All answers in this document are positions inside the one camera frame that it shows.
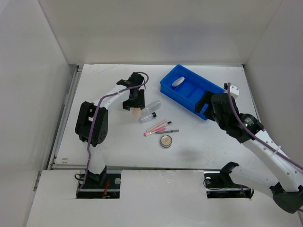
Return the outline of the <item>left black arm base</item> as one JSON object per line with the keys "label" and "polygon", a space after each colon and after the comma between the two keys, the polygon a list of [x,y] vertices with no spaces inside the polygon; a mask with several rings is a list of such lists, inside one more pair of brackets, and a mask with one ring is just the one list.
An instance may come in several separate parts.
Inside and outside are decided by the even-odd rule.
{"label": "left black arm base", "polygon": [[121,186],[121,171],[104,170],[100,175],[88,172],[75,174],[78,181],[77,199],[119,199]]}

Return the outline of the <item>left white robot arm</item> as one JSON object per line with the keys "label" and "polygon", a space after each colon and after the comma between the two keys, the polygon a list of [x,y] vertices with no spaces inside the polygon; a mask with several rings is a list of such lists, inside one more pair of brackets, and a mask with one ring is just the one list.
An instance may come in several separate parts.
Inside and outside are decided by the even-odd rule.
{"label": "left white robot arm", "polygon": [[90,150],[101,144],[108,134],[109,107],[123,93],[128,92],[129,97],[122,102],[122,108],[130,111],[131,108],[142,110],[145,107],[144,92],[149,76],[145,72],[133,72],[127,79],[119,80],[116,85],[97,103],[85,101],[81,104],[75,126],[75,133],[80,141],[87,143],[88,160],[85,174],[78,181],[83,186],[87,179],[93,186],[99,188],[106,182],[105,169],[101,153],[94,154]]}

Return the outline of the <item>round white powder puff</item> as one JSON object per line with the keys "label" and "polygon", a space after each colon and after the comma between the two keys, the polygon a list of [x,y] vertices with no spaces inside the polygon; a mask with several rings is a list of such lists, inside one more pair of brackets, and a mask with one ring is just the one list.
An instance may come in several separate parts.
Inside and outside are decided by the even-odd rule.
{"label": "round white powder puff", "polygon": [[171,86],[172,86],[173,88],[175,88],[175,87],[181,85],[181,84],[184,82],[184,80],[185,80],[185,77],[180,77],[180,78],[176,79],[176,80],[172,83]]}

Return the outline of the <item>pink brush black bristles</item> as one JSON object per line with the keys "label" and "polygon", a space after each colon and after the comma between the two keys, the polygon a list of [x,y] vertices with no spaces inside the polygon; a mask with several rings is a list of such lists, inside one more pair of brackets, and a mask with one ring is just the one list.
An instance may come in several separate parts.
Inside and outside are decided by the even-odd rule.
{"label": "pink brush black bristles", "polygon": [[146,132],[153,132],[153,131],[156,131],[158,129],[161,129],[161,128],[165,128],[166,126],[172,124],[171,121],[162,121],[160,122],[159,124],[153,126],[152,128],[148,129]]}

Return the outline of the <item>clear plastic bottle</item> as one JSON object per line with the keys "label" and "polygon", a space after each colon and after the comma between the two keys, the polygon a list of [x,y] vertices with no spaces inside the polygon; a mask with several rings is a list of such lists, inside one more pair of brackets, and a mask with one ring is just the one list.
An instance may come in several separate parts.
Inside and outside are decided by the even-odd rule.
{"label": "clear plastic bottle", "polygon": [[156,110],[158,110],[159,108],[161,108],[161,102],[160,100],[157,100],[145,106],[145,108],[141,110],[141,114],[142,115],[151,114]]}

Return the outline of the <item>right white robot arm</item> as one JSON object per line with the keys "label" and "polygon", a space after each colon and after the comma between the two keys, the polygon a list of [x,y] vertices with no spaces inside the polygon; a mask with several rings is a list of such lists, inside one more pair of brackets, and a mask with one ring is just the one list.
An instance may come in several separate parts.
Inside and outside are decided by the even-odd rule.
{"label": "right white robot arm", "polygon": [[205,186],[210,190],[249,188],[273,199],[287,213],[294,214],[303,207],[303,168],[295,164],[275,144],[264,126],[253,115],[239,113],[230,92],[215,94],[206,91],[195,105],[195,112],[218,124],[227,135],[249,149],[270,171],[269,174],[229,162],[218,173],[205,174]]}

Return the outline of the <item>light pink stick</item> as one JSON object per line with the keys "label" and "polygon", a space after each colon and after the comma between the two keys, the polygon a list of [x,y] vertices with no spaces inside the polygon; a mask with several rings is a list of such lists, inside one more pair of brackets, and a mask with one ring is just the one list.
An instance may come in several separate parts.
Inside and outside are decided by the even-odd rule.
{"label": "light pink stick", "polygon": [[167,120],[163,120],[161,121],[160,123],[152,126],[151,128],[149,128],[146,132],[151,132],[151,131],[154,131],[155,129],[161,127],[163,124],[165,124],[167,122]]}

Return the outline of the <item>grey eyeliner pencil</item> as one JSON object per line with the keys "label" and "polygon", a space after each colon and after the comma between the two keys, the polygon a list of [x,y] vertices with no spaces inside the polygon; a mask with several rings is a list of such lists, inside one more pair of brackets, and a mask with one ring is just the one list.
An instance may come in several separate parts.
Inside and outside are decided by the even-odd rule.
{"label": "grey eyeliner pencil", "polygon": [[179,130],[158,131],[155,132],[155,134],[167,134],[167,133],[175,133],[175,132],[179,132]]}

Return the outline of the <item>clear vial black cap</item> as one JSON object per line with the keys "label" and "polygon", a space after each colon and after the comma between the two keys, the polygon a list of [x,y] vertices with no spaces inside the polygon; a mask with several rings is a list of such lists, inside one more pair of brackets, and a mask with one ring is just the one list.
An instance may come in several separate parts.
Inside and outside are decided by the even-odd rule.
{"label": "clear vial black cap", "polygon": [[155,112],[152,112],[145,116],[141,116],[139,121],[140,121],[140,123],[146,123],[146,122],[149,122],[149,121],[155,119],[156,117],[157,117],[157,114]]}

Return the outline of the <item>pink applicator brush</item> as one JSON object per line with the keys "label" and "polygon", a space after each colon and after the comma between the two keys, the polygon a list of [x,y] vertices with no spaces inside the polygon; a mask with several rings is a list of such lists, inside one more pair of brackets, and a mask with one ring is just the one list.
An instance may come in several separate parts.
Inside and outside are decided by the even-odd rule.
{"label": "pink applicator brush", "polygon": [[165,127],[162,127],[162,128],[156,129],[156,130],[151,131],[151,132],[145,132],[143,135],[144,135],[145,137],[147,137],[147,136],[150,136],[150,135],[152,135],[152,134],[155,134],[155,132],[164,131],[164,130],[166,130],[166,128],[165,128]]}

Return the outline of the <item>round powder compact jar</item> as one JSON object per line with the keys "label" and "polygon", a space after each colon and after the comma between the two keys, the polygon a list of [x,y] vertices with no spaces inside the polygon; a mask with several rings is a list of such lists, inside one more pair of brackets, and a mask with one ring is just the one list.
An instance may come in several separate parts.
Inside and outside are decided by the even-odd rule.
{"label": "round powder compact jar", "polygon": [[160,145],[164,148],[169,148],[172,145],[172,137],[169,135],[163,135],[160,139]]}

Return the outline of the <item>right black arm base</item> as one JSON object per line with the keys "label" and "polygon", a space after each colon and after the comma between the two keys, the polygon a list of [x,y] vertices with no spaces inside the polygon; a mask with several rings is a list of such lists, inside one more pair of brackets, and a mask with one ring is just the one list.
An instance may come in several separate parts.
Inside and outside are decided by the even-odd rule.
{"label": "right black arm base", "polygon": [[208,199],[245,198],[251,199],[254,190],[241,184],[235,184],[230,174],[239,164],[229,162],[218,171],[205,171],[203,185]]}

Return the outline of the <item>beige makeup sponge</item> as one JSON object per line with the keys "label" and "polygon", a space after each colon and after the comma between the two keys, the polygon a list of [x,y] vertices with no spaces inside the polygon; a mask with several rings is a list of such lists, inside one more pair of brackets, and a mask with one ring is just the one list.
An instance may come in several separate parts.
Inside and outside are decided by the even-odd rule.
{"label": "beige makeup sponge", "polygon": [[140,108],[134,108],[133,109],[133,115],[139,116],[141,114],[141,109]]}

